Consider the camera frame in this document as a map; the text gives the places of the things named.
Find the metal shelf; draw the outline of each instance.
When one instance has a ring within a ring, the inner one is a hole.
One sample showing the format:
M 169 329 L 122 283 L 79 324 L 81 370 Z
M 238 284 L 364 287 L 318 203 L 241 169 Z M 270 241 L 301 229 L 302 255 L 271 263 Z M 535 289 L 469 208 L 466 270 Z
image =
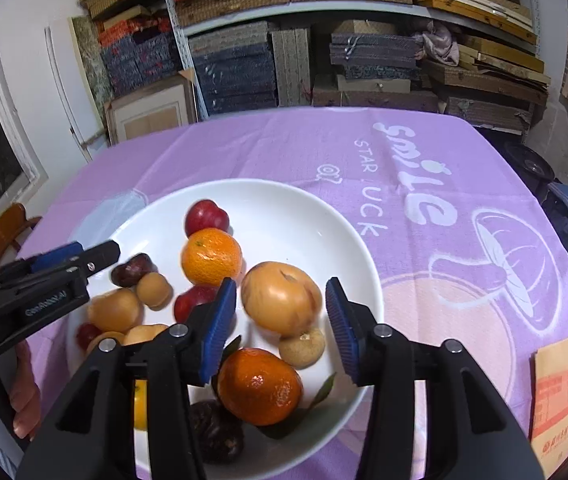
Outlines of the metal shelf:
M 168 10 L 168 15 L 171 20 L 171 27 L 173 29 L 175 43 L 177 44 L 177 52 L 179 52 L 181 65 L 183 68 L 193 68 L 193 57 L 190 54 L 189 40 L 187 40 L 186 35 L 184 34 L 184 29 L 179 25 L 179 19 L 177 18 L 177 12 L 175 11 L 173 0 L 164 1 L 166 1 L 166 9 Z M 197 73 L 195 74 L 194 87 L 199 115 L 202 119 L 208 119 L 208 110 L 206 110 L 206 102 L 204 101 L 204 96 L 202 95 L 202 90 L 199 86 Z
M 206 20 L 206 22 L 196 23 L 190 27 L 184 27 L 183 32 L 186 37 L 195 36 L 202 32 L 208 32 L 216 28 L 226 27 L 234 23 L 249 22 L 250 20 L 259 20 L 262 18 L 269 18 L 271 16 L 280 16 L 282 14 L 295 14 L 301 12 L 326 12 L 331 10 L 351 10 L 351 11 L 365 11 L 365 12 L 391 12 L 395 14 L 408 14 L 411 16 L 422 16 L 424 18 L 432 18 L 433 20 L 441 20 L 442 22 L 454 23 L 462 27 L 468 27 L 474 30 L 483 32 L 498 38 L 499 40 L 506 41 L 514 46 L 517 46 L 527 52 L 535 52 L 535 46 L 526 43 L 524 40 L 504 32 L 496 27 L 491 27 L 486 23 L 478 22 L 471 18 L 466 18 L 459 14 L 446 12 L 445 10 L 430 9 L 429 7 L 407 5 L 407 4 L 393 4 L 388 2 L 366 2 L 361 0 L 324 0 L 317 2 L 291 2 L 289 4 L 282 4 L 270 7 L 259 7 L 257 9 L 243 10 L 242 12 L 235 12 L 227 14 L 220 18 Z

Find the purple tablecloth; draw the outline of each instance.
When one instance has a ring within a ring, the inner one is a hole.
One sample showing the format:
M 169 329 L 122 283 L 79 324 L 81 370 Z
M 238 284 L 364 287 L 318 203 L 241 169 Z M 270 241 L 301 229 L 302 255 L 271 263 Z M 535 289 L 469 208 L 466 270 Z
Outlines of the purple tablecloth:
M 337 208 L 384 286 L 385 320 L 430 344 L 460 339 L 528 433 L 529 359 L 568 337 L 568 256 L 539 204 L 465 121 L 374 108 L 289 108 L 131 140 L 84 168 L 22 251 L 99 243 L 158 198 L 221 178 L 277 180 Z M 44 409 L 68 379 L 63 321 L 30 338 Z M 414 475 L 423 470 L 418 390 Z M 368 402 L 282 479 L 353 478 Z

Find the orange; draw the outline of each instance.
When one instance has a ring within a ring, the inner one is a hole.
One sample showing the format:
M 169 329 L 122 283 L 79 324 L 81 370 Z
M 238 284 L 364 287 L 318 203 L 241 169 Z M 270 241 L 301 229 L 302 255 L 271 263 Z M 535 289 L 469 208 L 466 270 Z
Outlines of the orange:
M 146 416 L 147 381 L 135 381 L 135 396 L 133 397 L 133 427 L 136 430 L 147 431 Z
M 224 407 L 253 426 L 284 420 L 304 389 L 291 365 L 260 348 L 242 348 L 219 370 L 217 392 Z
M 224 278 L 236 280 L 242 261 L 240 245 L 214 227 L 190 235 L 181 250 L 181 268 L 194 285 L 220 286 Z

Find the stacked boxes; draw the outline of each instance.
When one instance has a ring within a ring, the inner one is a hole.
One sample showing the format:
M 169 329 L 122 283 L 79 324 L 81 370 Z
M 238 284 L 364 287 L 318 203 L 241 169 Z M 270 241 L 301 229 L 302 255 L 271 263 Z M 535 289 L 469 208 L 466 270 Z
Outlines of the stacked boxes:
M 149 26 L 137 22 L 120 27 L 122 37 L 112 29 L 100 35 L 102 60 L 117 97 L 181 70 L 173 33 L 161 32 L 165 27 L 157 25 L 157 20 L 145 24 Z
M 190 51 L 209 114 L 277 106 L 267 22 L 191 38 Z
M 394 25 L 350 20 L 331 34 L 336 73 L 315 79 L 314 106 L 374 106 L 437 111 L 437 97 L 422 91 L 417 40 L 398 36 Z

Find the finger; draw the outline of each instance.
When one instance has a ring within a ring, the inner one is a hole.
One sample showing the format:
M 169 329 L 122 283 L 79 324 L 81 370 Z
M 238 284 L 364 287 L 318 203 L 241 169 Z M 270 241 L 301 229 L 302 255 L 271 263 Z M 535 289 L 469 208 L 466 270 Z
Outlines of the finger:
M 24 438 L 37 428 L 40 423 L 40 390 L 29 400 L 24 408 L 15 415 L 13 431 L 19 438 Z
M 11 387 L 10 399 L 13 409 L 20 412 L 35 395 L 37 386 L 30 366 L 28 343 L 26 341 L 17 343 L 15 353 L 17 355 L 17 372 Z
M 37 432 L 40 430 L 40 427 L 42 426 L 42 421 L 40 420 L 36 425 L 35 428 L 33 428 L 32 430 L 30 430 L 29 433 L 29 438 L 32 441 L 35 438 L 35 435 L 37 434 Z

